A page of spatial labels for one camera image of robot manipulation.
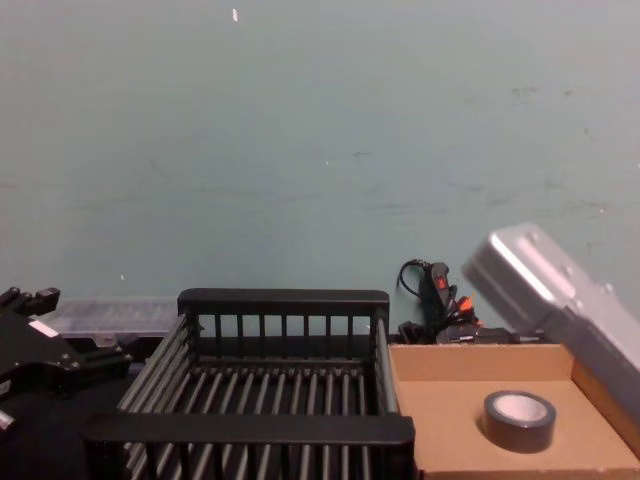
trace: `black dish rack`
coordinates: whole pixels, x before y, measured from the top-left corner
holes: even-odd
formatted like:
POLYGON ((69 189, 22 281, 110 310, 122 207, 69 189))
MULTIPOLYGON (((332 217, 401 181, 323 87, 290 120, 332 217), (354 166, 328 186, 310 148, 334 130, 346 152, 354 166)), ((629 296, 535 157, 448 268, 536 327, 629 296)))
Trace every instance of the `black dish rack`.
POLYGON ((118 409, 87 422, 93 480, 413 477, 386 293, 191 289, 178 311, 118 409))

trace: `black cable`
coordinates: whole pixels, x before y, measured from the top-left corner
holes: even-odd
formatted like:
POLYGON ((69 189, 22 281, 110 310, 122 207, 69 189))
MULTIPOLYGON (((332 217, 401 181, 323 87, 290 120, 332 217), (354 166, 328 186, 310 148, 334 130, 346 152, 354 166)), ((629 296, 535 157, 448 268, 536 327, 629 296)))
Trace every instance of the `black cable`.
POLYGON ((421 298, 420 294, 414 289, 412 289, 411 287, 409 287, 409 285, 407 285, 407 282, 404 281, 404 271, 409 267, 419 267, 419 268, 422 268, 423 271, 426 271, 427 268, 429 268, 429 265, 431 265, 429 262, 425 262, 424 260, 420 260, 419 258, 414 258, 413 260, 409 260, 408 262, 405 262, 402 265, 402 267, 400 267, 400 272, 398 273, 398 280, 396 281, 396 286, 398 284, 401 284, 405 288, 405 290, 407 290, 407 292, 415 295, 418 298, 421 298))

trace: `gray duct tape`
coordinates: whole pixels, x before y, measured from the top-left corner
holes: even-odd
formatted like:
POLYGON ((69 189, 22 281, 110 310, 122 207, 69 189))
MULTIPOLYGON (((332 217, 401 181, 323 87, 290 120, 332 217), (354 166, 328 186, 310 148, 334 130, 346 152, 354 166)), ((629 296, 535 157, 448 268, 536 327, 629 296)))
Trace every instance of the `gray duct tape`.
POLYGON ((555 420, 555 407, 529 392, 505 390, 484 400, 485 436, 512 452, 536 453, 549 447, 555 420))

